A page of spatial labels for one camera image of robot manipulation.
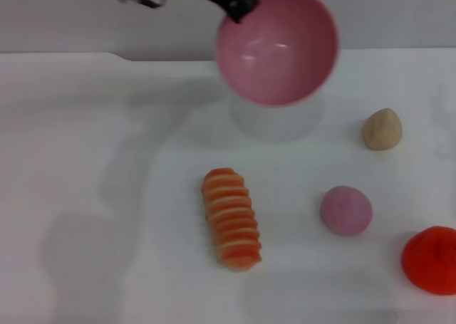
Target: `white surface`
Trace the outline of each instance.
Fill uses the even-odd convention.
[[[210,62],[0,56],[1,323],[454,323],[455,299],[398,259],[456,226],[455,70],[456,50],[344,51],[320,95],[270,110]],[[384,107],[404,139],[371,152],[361,123]],[[220,166],[252,192],[264,261],[248,273],[209,254],[198,189]],[[339,184],[373,203],[362,236],[320,225]]]
[[[344,48],[456,46],[454,0],[323,1],[334,12]],[[0,0],[0,52],[210,59],[221,17],[205,0],[168,0],[156,11],[116,0]]]

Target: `orange ball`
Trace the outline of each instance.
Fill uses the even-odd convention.
[[[414,236],[402,254],[405,275],[417,287],[439,296],[456,294],[456,230],[430,227]]]

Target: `white wall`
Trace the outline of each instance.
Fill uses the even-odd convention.
[[[323,1],[336,16],[344,48],[456,46],[455,0]],[[169,0],[155,11],[116,0],[0,0],[0,51],[207,59],[221,17],[205,0]]]

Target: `orange striped toy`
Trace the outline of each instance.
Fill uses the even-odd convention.
[[[260,262],[258,223],[244,178],[233,169],[213,169],[201,192],[218,261],[235,271]]]

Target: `pink toy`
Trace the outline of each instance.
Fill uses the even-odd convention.
[[[260,0],[242,24],[223,20],[217,64],[240,96],[280,107],[321,87],[337,53],[336,25],[321,1]]]
[[[358,235],[372,221],[372,205],[367,196],[353,187],[334,187],[320,206],[323,223],[341,236]]]

